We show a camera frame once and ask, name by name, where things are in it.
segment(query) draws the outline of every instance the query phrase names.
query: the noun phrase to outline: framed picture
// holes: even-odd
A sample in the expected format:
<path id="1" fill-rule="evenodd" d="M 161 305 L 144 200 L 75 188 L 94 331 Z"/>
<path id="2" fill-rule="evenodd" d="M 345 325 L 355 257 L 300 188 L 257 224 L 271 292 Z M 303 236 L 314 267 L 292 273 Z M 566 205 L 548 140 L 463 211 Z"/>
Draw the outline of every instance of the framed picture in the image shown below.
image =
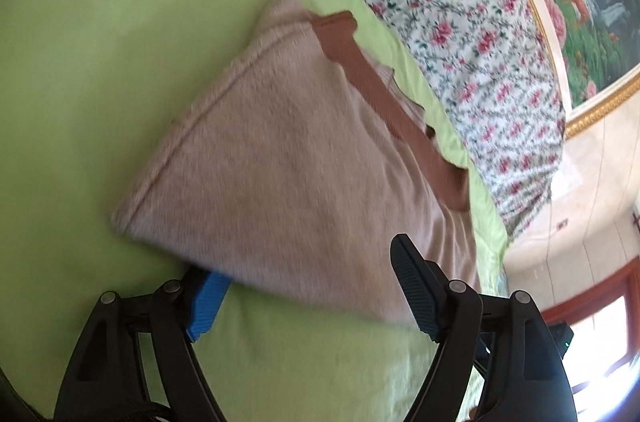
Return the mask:
<path id="1" fill-rule="evenodd" d="M 640 90 L 640 0 L 530 0 L 572 137 Z"/>

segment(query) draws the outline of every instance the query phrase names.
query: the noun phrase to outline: window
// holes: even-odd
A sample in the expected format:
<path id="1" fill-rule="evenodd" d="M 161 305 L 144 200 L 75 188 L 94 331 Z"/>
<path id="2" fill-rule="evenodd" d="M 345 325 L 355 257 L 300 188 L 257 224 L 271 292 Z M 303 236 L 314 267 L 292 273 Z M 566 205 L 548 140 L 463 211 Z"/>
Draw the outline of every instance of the window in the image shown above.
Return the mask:
<path id="1" fill-rule="evenodd" d="M 563 363 L 578 420 L 599 420 L 624 401 L 638 378 L 640 258 L 542 315 L 547 324 L 571 325 L 574 340 Z"/>

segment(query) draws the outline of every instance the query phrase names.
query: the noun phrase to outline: beige sweater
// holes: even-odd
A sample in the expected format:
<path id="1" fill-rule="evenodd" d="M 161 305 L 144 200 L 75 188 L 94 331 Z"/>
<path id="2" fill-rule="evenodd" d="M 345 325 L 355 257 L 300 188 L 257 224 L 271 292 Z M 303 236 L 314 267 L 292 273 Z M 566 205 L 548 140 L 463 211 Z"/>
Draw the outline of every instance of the beige sweater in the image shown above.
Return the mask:
<path id="1" fill-rule="evenodd" d="M 446 162 L 356 22 L 274 0 L 161 144 L 117 230 L 307 304 L 414 324 L 389 259 L 407 233 L 479 290 L 466 171 Z"/>

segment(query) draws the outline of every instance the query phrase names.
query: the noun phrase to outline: wooden window frame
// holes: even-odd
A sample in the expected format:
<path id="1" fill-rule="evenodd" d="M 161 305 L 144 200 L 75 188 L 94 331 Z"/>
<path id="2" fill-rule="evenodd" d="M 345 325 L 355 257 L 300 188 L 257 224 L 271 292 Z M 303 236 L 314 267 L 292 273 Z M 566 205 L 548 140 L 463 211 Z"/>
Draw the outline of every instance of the wooden window frame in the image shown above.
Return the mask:
<path id="1" fill-rule="evenodd" d="M 640 256 L 636 256 L 595 287 L 545 310 L 542 318 L 547 325 L 561 322 L 574 325 L 593 316 L 620 297 L 624 297 L 626 303 L 627 349 L 625 356 L 607 370 L 607 376 L 633 360 L 640 352 Z M 587 386 L 588 382 L 574 386 L 574 394 Z"/>

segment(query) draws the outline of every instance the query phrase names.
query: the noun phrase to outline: blue gripper pad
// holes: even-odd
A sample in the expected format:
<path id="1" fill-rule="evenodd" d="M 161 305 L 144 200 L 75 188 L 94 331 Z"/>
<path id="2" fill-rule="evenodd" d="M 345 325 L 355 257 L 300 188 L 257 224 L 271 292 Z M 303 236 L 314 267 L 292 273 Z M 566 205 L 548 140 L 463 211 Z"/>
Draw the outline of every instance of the blue gripper pad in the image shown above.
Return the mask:
<path id="1" fill-rule="evenodd" d="M 196 342 L 201 335 L 209 332 L 229 285 L 231 280 L 217 272 L 211 272 L 204 280 L 191 304 L 191 323 L 185 330 L 191 342 Z"/>

